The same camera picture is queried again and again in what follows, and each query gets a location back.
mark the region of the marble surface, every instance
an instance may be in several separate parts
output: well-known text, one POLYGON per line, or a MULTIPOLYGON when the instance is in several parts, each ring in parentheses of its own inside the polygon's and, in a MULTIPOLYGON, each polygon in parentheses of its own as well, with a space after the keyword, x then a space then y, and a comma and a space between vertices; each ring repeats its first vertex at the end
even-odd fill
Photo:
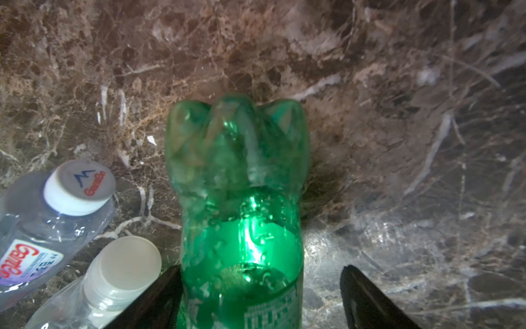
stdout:
POLYGON ((178 261, 165 118, 225 91, 300 100, 304 328, 345 328, 344 265, 424 329, 526 327, 525 0, 18 0, 0 3, 0 190, 76 157, 119 212, 22 328, 118 236, 178 261))

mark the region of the white bottle cap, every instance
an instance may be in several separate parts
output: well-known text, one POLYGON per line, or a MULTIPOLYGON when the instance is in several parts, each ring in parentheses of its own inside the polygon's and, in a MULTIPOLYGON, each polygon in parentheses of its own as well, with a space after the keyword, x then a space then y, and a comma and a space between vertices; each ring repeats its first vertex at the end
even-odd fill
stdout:
POLYGON ((44 200, 69 216, 99 210, 115 192, 115 177, 108 168, 90 160, 71 160, 51 173, 44 185, 44 200))
POLYGON ((159 276, 157 247, 139 236, 110 242, 89 265, 83 287, 86 298, 99 310, 122 311, 159 276))

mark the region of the blue mountain logo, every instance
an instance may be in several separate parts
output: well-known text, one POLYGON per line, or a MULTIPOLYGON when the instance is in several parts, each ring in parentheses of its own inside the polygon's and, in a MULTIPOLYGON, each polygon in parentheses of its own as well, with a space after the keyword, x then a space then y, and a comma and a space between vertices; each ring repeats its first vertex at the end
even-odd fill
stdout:
POLYGON ((81 172, 82 172, 82 175, 79 175, 79 174, 75 174, 75 175, 73 175, 73 176, 75 176, 75 178, 78 180, 78 183, 80 184, 80 188, 83 188, 81 178, 82 178, 82 177, 83 177, 83 178, 88 178, 89 176, 86 175, 86 173, 92 173, 92 172, 94 172, 94 171, 95 171, 95 170, 83 170, 83 171, 81 171, 81 172))

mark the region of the bottle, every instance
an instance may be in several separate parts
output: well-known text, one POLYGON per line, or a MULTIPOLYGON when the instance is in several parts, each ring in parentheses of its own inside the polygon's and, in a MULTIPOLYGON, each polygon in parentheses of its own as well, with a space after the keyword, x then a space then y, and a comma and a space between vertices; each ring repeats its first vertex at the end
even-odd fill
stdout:
POLYGON ((31 172, 0 197, 0 312, 47 282, 115 216, 115 178, 89 160, 31 172))
POLYGON ((25 329, 103 328, 159 276, 157 247, 139 236, 118 238, 95 257, 86 275, 51 297, 25 329))
POLYGON ((187 328, 301 327, 299 201, 310 166, 301 105, 257 107, 229 94, 177 103, 166 163, 183 208, 178 323, 187 328))

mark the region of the bottle cap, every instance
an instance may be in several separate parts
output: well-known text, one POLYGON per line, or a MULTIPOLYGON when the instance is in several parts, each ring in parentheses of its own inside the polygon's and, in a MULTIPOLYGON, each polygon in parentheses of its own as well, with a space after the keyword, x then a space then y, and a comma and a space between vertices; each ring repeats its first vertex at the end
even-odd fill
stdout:
POLYGON ((84 277, 84 293, 99 310, 124 310, 159 276, 157 247, 139 236, 110 242, 95 257, 84 277))
POLYGON ((63 163, 44 185, 44 200, 69 216, 84 216, 99 210, 115 192, 115 178, 108 168, 79 159, 63 163))

